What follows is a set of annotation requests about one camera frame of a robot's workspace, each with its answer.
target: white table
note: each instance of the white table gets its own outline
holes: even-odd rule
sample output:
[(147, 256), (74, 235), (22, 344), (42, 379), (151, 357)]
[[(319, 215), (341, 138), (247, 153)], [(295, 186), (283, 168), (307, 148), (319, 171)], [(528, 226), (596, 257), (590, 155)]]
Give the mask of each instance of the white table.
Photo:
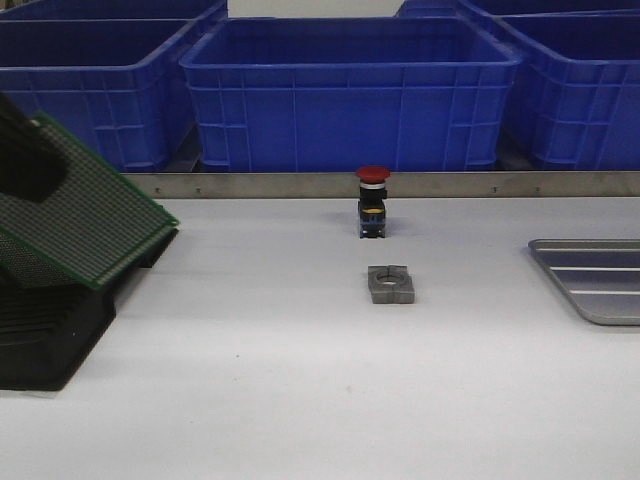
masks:
[[(7, 479), (640, 478), (640, 329), (582, 320), (534, 238), (640, 199), (166, 201), (181, 233), (56, 395), (0, 392)], [(373, 305), (368, 265), (414, 305)]]

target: metal rail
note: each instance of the metal rail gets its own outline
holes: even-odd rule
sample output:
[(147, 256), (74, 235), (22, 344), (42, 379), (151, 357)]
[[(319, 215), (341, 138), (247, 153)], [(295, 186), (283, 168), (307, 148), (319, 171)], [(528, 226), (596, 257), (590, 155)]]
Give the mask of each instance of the metal rail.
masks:
[[(356, 198), (352, 173), (127, 174), (157, 199)], [(392, 198), (635, 197), (640, 172), (395, 173)]]

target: blue plastic crate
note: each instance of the blue plastic crate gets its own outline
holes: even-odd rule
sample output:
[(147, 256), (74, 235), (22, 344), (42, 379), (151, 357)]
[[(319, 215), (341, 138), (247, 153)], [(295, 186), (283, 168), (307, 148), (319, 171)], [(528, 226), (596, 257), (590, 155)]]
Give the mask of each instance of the blue plastic crate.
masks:
[(158, 171), (194, 123), (177, 63), (192, 27), (0, 22), (0, 91), (28, 115), (49, 113), (117, 169)]
[(505, 17), (504, 127), (544, 169), (640, 169), (640, 16)]
[(201, 35), (227, 16), (227, 0), (36, 0), (0, 20), (191, 20)]
[(640, 0), (457, 0), (459, 12), (491, 33), (511, 15), (621, 15), (640, 13)]
[(518, 59), (455, 18), (249, 19), (182, 59), (209, 171), (486, 170)]
[(456, 15), (457, 0), (405, 0), (398, 17), (451, 17)]

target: aluminum plate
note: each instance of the aluminum plate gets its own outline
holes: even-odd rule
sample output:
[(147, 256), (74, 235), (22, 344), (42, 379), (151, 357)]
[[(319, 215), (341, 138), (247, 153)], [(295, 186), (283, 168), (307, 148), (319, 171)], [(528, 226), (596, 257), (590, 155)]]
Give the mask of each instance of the aluminum plate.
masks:
[(640, 326), (640, 240), (533, 240), (529, 247), (582, 317)]

